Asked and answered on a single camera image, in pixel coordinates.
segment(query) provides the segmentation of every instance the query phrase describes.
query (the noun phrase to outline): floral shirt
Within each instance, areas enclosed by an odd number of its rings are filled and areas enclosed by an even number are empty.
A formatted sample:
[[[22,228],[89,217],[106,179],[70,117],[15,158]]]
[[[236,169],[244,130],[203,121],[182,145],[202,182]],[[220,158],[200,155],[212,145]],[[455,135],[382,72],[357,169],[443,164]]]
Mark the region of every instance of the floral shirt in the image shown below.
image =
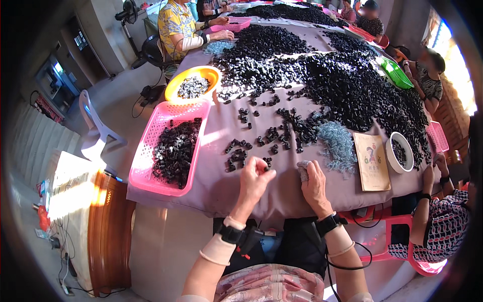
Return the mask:
[[[425,244],[414,245],[414,260],[437,263],[456,253],[463,243],[469,225],[470,213],[465,204],[466,201],[468,201],[468,192],[455,190],[453,195],[429,202]],[[407,259],[408,246],[390,244],[388,252],[393,257]]]
[[[367,19],[366,17],[362,16],[357,20],[357,27],[367,31],[374,37],[377,35],[384,35],[384,24],[379,18],[375,18],[372,20]]]
[[[184,8],[174,2],[174,0],[168,0],[168,3],[161,8],[157,17],[157,27],[159,29],[159,36],[164,43],[168,55],[173,60],[181,60],[186,56],[188,51],[174,51],[175,45],[171,41],[171,35],[182,33],[185,38],[194,38],[197,35],[196,23],[191,10],[184,4]]]

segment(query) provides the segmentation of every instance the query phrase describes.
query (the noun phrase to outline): red plastic tray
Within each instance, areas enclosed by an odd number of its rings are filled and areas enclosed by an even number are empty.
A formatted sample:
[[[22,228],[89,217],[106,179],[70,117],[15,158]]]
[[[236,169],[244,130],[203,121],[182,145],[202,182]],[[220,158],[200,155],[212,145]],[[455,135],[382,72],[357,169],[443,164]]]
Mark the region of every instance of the red plastic tray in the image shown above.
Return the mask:
[[[201,148],[200,142],[205,132],[210,108],[211,102],[199,99],[183,105],[175,105],[165,101],[156,106],[134,155],[129,172],[130,183],[137,188],[163,195],[183,196],[188,193],[193,185],[198,153]],[[164,128],[169,127],[170,120],[174,121],[174,126],[178,126],[183,122],[194,120],[195,117],[201,117],[203,120],[191,159],[188,182],[183,189],[179,189],[177,184],[168,184],[164,178],[157,178],[153,175],[153,149],[157,146],[159,136]]]
[[[217,32],[220,30],[239,32],[240,30],[250,26],[250,22],[252,21],[252,19],[248,17],[229,17],[229,18],[230,18],[230,22],[238,22],[238,24],[213,25],[210,27],[210,29],[213,32]]]
[[[363,36],[364,39],[366,39],[367,42],[372,42],[376,37],[368,33],[367,31],[360,29],[359,27],[355,27],[354,25],[349,24],[349,29],[352,31],[355,31],[359,35]]]
[[[433,143],[436,153],[445,152],[450,149],[440,123],[431,121],[429,126],[426,128],[426,133]]]

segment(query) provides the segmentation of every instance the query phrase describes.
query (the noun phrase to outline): white bowl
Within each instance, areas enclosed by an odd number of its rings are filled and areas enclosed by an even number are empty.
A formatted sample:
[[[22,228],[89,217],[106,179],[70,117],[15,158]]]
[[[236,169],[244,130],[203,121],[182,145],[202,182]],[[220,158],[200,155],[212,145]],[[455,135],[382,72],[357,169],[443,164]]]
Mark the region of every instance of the white bowl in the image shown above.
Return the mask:
[[[392,140],[397,141],[401,147],[406,152],[406,164],[401,166],[394,154],[394,150],[392,148]],[[408,141],[404,136],[402,136],[399,132],[391,133],[391,136],[386,142],[386,157],[391,167],[399,174],[403,174],[404,172],[411,172],[412,167],[414,166],[414,156],[412,154],[411,146],[409,145]]]
[[[350,30],[349,28],[344,27],[344,31],[345,31],[346,35],[354,37],[356,39],[359,39],[359,40],[365,40],[366,39],[363,36],[356,33],[355,31]]]

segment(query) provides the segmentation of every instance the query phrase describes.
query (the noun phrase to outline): woman's left hand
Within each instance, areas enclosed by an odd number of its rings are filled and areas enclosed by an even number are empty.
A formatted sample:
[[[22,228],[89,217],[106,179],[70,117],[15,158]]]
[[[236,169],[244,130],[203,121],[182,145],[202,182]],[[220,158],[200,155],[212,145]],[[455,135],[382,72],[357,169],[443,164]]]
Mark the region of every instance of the woman's left hand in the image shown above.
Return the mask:
[[[210,21],[210,26],[213,25],[226,25],[230,23],[230,18],[228,17],[218,17]]]

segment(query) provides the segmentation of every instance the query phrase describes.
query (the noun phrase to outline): hand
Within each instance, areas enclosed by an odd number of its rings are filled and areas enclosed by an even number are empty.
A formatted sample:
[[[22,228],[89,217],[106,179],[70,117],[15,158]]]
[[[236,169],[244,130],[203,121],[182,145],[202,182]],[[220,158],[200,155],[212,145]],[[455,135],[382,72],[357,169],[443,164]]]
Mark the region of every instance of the hand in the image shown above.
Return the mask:
[[[230,23],[230,18],[228,18],[228,17],[218,17],[216,19],[210,20],[209,23],[210,23],[210,26],[225,25],[225,24]]]
[[[267,184],[277,175],[275,170],[265,171],[267,166],[267,163],[261,158],[251,157],[241,170],[240,196],[235,208],[230,213],[230,216],[236,221],[246,222],[265,192]]]
[[[225,5],[225,6],[223,6],[223,8],[221,10],[224,13],[227,13],[227,12],[231,12],[233,10],[233,8],[231,8],[231,6],[229,6],[229,5]]]
[[[442,152],[437,153],[434,156],[433,167],[438,166],[439,170],[441,171],[441,177],[447,177],[450,174],[448,170],[448,164],[446,163],[446,157]]]
[[[309,180],[302,182],[303,196],[317,216],[323,219],[334,212],[326,198],[326,176],[316,160],[307,166],[307,174]]]
[[[423,193],[431,195],[434,184],[434,170],[432,165],[428,165],[423,173]]]
[[[233,40],[235,38],[235,35],[233,32],[229,30],[220,30],[214,33],[209,34],[210,36],[210,41],[218,41],[218,40]]]

